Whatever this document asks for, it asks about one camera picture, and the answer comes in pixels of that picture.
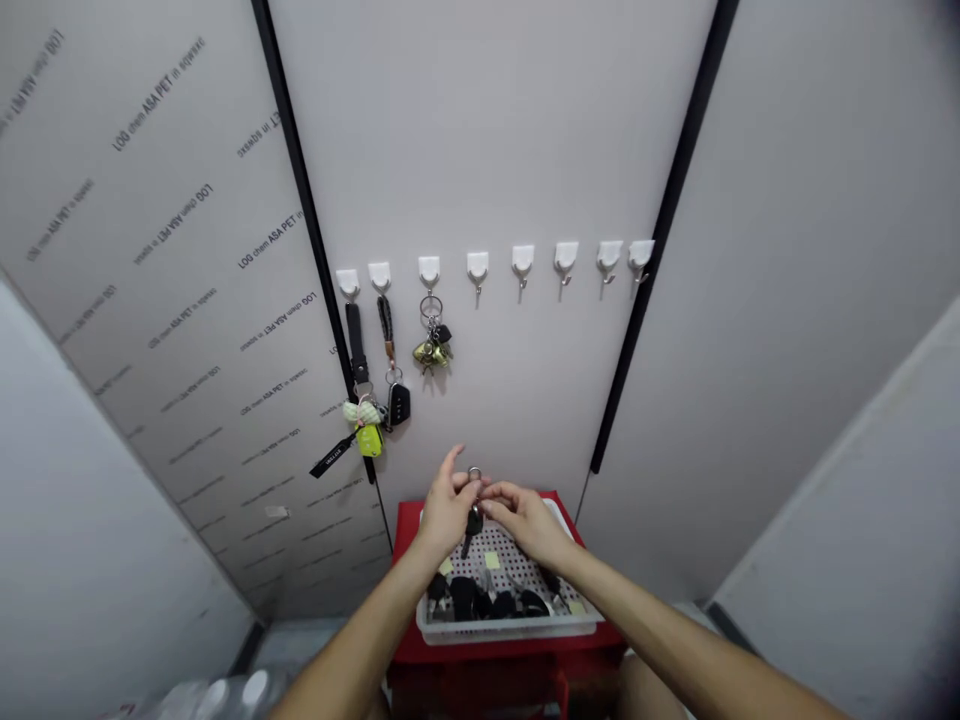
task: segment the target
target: finger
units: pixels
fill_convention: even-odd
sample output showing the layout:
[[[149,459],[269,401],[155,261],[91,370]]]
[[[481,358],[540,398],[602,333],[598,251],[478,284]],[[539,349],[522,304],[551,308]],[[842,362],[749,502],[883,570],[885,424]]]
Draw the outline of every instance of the finger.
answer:
[[[447,453],[447,456],[443,459],[443,462],[440,463],[440,475],[448,478],[453,475],[453,465],[457,461],[457,455],[463,452],[463,448],[466,447],[463,443],[454,445],[451,448],[450,452]]]
[[[488,518],[503,525],[511,535],[517,536],[517,528],[523,521],[508,507],[494,500],[484,500],[480,503],[480,509]]]
[[[453,481],[453,489],[457,492],[460,492],[460,488],[470,482],[470,475],[465,472],[454,473],[451,480]],[[490,479],[489,475],[484,475],[480,478],[480,482],[482,482],[483,486],[486,487],[492,483],[493,480]]]
[[[513,507],[518,507],[520,505],[520,496],[522,493],[523,488],[520,488],[511,482],[498,482],[486,488],[480,496],[485,500],[496,500],[502,498],[509,502]]]
[[[464,508],[464,511],[469,511],[473,504],[477,501],[477,495],[480,494],[480,489],[483,487],[483,483],[479,480],[474,480],[473,482],[465,485],[463,490],[460,491],[460,494],[457,495],[456,502]]]

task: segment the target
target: perforated tray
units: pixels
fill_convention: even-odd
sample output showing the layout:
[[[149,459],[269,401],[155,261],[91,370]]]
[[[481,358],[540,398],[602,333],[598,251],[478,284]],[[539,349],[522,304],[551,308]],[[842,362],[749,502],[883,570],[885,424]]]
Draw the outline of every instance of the perforated tray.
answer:
[[[570,528],[567,527],[557,504],[547,498],[544,498],[544,503],[557,518],[564,532],[572,538]],[[500,560],[500,569],[490,571],[497,592],[511,590],[514,596],[518,595],[506,576],[509,572],[517,582],[538,593],[548,605],[550,604],[550,591],[540,577],[536,564],[520,552],[510,533],[500,523],[485,519],[483,530],[473,538],[470,543],[470,552],[464,560],[460,559],[462,549],[461,543],[450,556],[453,572],[447,576],[448,581],[458,575],[472,577],[479,581],[481,569],[485,567],[485,554],[492,551],[497,553]],[[570,637],[592,635],[596,632],[597,623],[603,621],[603,617],[596,608],[562,579],[560,594],[568,605],[570,603],[583,605],[585,614],[571,615],[566,609],[554,608],[555,615],[540,618],[472,620],[470,622],[453,622],[440,618],[434,620],[427,612],[427,596],[424,594],[417,603],[417,627],[423,633],[423,640],[427,645]]]

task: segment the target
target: key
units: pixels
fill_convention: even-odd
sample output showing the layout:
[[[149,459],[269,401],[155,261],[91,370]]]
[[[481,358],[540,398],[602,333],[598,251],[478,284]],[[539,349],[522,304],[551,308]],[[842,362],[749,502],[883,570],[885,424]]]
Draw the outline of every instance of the key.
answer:
[[[478,620],[486,620],[493,612],[493,601],[480,586],[477,586],[476,594],[473,596],[473,613]]]
[[[453,337],[453,333],[450,332],[450,328],[446,325],[438,325],[436,331],[436,341],[441,345],[445,345],[450,342],[450,338]]]
[[[524,617],[546,617],[550,615],[550,608],[533,590],[524,590],[520,593],[520,605],[523,607]]]
[[[542,597],[525,585],[521,585],[510,573],[507,573],[507,580],[520,593],[520,607],[523,617],[545,617],[555,614]]]
[[[537,565],[537,570],[540,571],[543,584],[546,585],[550,591],[550,602],[553,604],[554,609],[562,609],[570,612],[570,606],[567,605],[567,601],[563,599],[563,595],[560,593],[560,578],[543,567],[543,565]]]
[[[437,573],[427,586],[427,600],[429,601],[427,612],[430,614],[430,617],[434,617],[437,614],[438,608],[446,610],[446,596],[447,579],[440,573]]]
[[[387,391],[387,411],[390,427],[410,419],[410,391],[400,383],[393,383]]]
[[[460,559],[464,560],[467,553],[470,552],[470,541],[474,535],[479,535],[483,530],[483,516],[477,512],[477,509],[470,508],[470,514],[467,515],[467,532],[463,537],[463,550],[460,552]]]
[[[357,441],[360,444],[360,454],[364,457],[380,457],[383,452],[383,435],[377,425],[358,427]]]
[[[473,578],[458,576],[450,581],[454,620],[457,622],[473,620],[473,599],[476,594],[477,584]]]
[[[513,594],[504,590],[497,594],[497,599],[493,601],[493,610],[490,613],[492,620],[503,620],[513,617],[517,614],[517,601]]]

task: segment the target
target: black metal trim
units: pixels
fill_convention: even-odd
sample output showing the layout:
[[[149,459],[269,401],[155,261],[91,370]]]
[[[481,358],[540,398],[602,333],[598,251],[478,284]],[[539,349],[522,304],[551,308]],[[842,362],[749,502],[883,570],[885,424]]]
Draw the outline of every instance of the black metal trim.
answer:
[[[707,617],[713,620],[713,624],[717,626],[717,630],[719,630],[720,634],[727,640],[741,650],[746,650],[751,655],[756,655],[761,660],[763,659],[763,655],[758,653],[753,643],[747,640],[747,636],[743,634],[743,631],[733,621],[733,618],[723,609],[723,605],[718,602],[712,602],[704,608],[704,612]]]
[[[673,217],[676,215],[677,205],[680,203],[683,183],[687,177],[687,170],[690,168],[693,150],[697,146],[700,126],[703,124],[703,117],[707,112],[710,93],[713,90],[713,81],[720,69],[720,61],[727,45],[727,38],[730,36],[730,28],[733,26],[738,2],[739,0],[718,0],[717,8],[713,13],[713,22],[710,25],[707,42],[703,48],[703,56],[700,59],[700,68],[697,70],[693,92],[690,94],[690,104],[687,106],[687,114],[683,119],[683,128],[680,131],[680,139],[677,141],[677,149],[673,155],[670,175],[667,176],[667,185],[663,191],[663,199],[660,201],[660,212],[657,214],[657,222],[653,228],[653,240],[656,244],[653,247],[653,256],[644,269],[649,277],[637,290],[637,298],[633,303],[630,322],[627,324],[627,334],[623,340],[620,359],[617,361],[617,370],[613,375],[613,384],[607,398],[607,407],[603,411],[603,421],[600,423],[597,444],[594,446],[593,457],[590,460],[590,472],[594,475],[600,472],[600,464],[603,462],[603,454],[607,449],[607,441],[610,439],[610,430],[617,415],[620,396],[623,394],[623,388],[627,382],[627,374],[630,371],[633,352],[637,346],[637,338],[640,336],[640,327],[643,325],[643,318],[647,313],[650,294],[653,292],[653,285],[657,279],[657,270],[660,269],[660,258],[663,257],[667,237],[670,235],[670,227],[673,225]]]
[[[270,14],[270,3],[267,0],[250,0],[253,5],[253,14],[257,19],[257,29],[260,31],[260,42],[263,44],[263,57],[267,61],[267,70],[270,73],[270,84],[273,86],[273,96],[277,101],[277,112],[283,125],[283,136],[287,141],[287,153],[290,155],[290,165],[293,168],[293,177],[297,181],[297,192],[300,195],[300,209],[303,211],[304,222],[307,224],[307,234],[310,236],[310,247],[313,248],[313,259],[317,263],[317,274],[320,276],[320,289],[323,291],[323,302],[327,306],[327,315],[330,318],[330,327],[333,329],[333,341],[337,345],[337,356],[340,359],[340,372],[343,374],[343,384],[347,388],[347,397],[357,401],[353,389],[353,370],[350,366],[350,355],[347,351],[347,339],[343,334],[343,323],[338,312],[339,300],[337,291],[330,279],[330,266],[327,264],[327,253],[323,248],[323,235],[320,233],[320,219],[317,216],[317,207],[313,203],[313,191],[310,189],[310,176],[307,174],[307,163],[303,157],[303,147],[300,145],[300,134],[297,132],[297,121],[293,116],[293,102],[290,99],[290,90],[287,88],[287,77],[283,72],[283,61],[280,59],[280,45],[277,42],[277,33],[273,27],[273,16]],[[367,479],[377,488],[377,499],[380,501],[380,513],[383,515],[383,525],[389,530],[387,512],[383,507],[383,498],[380,497],[380,486],[377,485],[377,470],[373,460],[365,457],[363,467],[367,472]],[[390,552],[393,552],[393,540],[387,532],[387,541],[390,543]]]
[[[253,659],[257,655],[257,650],[260,649],[260,644],[263,642],[263,637],[266,635],[266,632],[267,628],[263,623],[255,622],[250,626],[247,639],[243,641],[243,646],[240,648],[240,652],[237,653],[237,659],[233,661],[227,677],[249,674],[250,666],[253,664]]]

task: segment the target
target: wall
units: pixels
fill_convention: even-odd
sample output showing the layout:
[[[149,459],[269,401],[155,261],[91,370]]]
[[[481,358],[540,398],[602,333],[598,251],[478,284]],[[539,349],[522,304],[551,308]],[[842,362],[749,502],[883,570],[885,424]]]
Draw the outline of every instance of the wall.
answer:
[[[346,391],[252,8],[0,17],[0,265],[251,604],[344,611],[390,548],[357,453],[309,475]]]
[[[576,508],[631,308],[625,257],[601,297],[597,243],[649,237],[714,3],[270,3],[332,268],[356,268],[366,356],[387,359],[367,263],[388,261],[413,417],[377,461],[385,506],[464,469]],[[578,239],[559,294],[558,240]],[[534,244],[519,301],[511,246]],[[467,252],[490,253],[479,304]],[[440,256],[449,371],[421,377],[417,258]],[[388,512],[395,522],[395,513]]]
[[[225,673],[253,615],[0,280],[0,714]]]
[[[578,522],[670,600],[716,590],[960,290],[951,20],[740,3]]]
[[[958,398],[960,300],[716,596],[768,660],[854,717],[948,717],[957,698]]]

